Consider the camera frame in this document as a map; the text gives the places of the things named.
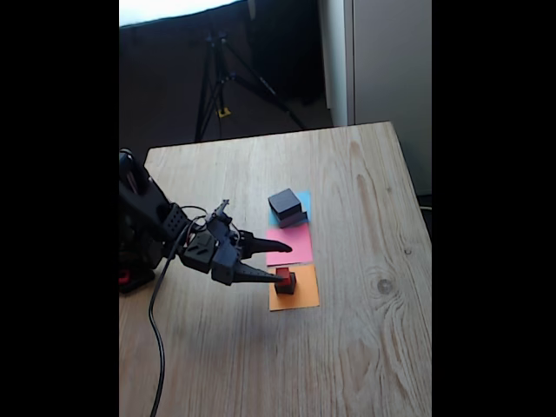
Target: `small cube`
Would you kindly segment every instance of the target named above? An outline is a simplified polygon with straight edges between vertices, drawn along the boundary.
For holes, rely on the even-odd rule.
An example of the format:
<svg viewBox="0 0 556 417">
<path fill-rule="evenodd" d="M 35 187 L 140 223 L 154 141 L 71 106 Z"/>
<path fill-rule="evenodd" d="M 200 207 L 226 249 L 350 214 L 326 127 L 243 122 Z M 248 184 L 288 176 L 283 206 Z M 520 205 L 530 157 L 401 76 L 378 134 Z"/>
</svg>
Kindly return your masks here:
<svg viewBox="0 0 556 417">
<path fill-rule="evenodd" d="M 295 273 L 289 272 L 288 268 L 277 268 L 276 274 L 282 278 L 287 278 L 287 280 L 275 284 L 276 293 L 292 295 L 296 284 Z"/>
</svg>

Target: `blue square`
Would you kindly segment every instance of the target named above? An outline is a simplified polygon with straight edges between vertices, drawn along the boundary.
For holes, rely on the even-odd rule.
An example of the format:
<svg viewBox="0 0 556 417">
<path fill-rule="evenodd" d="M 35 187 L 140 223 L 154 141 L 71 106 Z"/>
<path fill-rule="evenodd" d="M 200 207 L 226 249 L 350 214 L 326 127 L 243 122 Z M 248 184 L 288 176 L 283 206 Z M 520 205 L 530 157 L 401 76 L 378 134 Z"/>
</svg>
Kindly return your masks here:
<svg viewBox="0 0 556 417">
<path fill-rule="evenodd" d="M 309 191 L 302 191 L 301 193 L 294 193 L 301 202 L 301 211 L 307 211 L 307 220 L 303 220 L 296 224 L 301 224 L 311 221 L 311 193 Z M 268 224 L 270 226 L 278 227 L 278 217 L 273 213 L 272 209 L 268 207 Z"/>
</svg>

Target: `pink square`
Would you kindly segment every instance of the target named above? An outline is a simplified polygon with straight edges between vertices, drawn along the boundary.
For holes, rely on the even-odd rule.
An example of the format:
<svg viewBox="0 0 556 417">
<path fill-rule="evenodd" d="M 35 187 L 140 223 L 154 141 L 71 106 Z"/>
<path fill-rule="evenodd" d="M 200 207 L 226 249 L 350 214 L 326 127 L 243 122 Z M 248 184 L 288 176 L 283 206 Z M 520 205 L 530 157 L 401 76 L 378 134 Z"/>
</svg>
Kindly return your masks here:
<svg viewBox="0 0 556 417">
<path fill-rule="evenodd" d="M 267 265 L 288 265 L 313 261 L 313 247 L 308 223 L 294 228 L 272 228 L 267 230 L 267 239 L 286 243 L 292 248 L 287 252 L 267 252 Z"/>
</svg>

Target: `wooden table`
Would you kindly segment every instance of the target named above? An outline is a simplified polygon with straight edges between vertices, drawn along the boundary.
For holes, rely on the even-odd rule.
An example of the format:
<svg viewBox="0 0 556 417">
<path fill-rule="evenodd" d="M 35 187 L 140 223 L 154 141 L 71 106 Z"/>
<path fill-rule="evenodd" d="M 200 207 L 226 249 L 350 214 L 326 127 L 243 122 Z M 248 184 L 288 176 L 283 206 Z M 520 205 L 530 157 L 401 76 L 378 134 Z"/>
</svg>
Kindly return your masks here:
<svg viewBox="0 0 556 417">
<path fill-rule="evenodd" d="M 269 312 L 267 284 L 226 287 L 173 261 L 155 304 L 158 416 L 432 413 L 431 242 L 389 122 L 151 149 L 145 165 L 181 205 L 229 198 L 259 237 L 270 195 L 310 190 L 321 297 Z M 121 416 L 155 398 L 152 288 L 120 298 Z"/>
</svg>

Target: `orange square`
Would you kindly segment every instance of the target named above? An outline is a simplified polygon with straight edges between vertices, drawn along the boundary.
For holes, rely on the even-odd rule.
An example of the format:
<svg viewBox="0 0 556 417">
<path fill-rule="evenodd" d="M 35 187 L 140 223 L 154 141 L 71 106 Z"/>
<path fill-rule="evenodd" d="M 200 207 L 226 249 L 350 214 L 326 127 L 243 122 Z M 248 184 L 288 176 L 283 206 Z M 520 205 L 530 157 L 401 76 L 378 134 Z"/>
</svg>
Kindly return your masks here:
<svg viewBox="0 0 556 417">
<path fill-rule="evenodd" d="M 314 265 L 303 265 L 299 267 L 288 267 L 289 272 L 295 273 L 295 291 L 290 294 L 277 294 L 275 285 L 270 284 L 269 290 L 269 309 L 286 310 L 288 308 L 304 308 L 304 307 L 318 307 L 319 288 L 316 285 L 316 272 Z M 268 272 L 275 274 L 276 268 L 270 268 Z"/>
</svg>

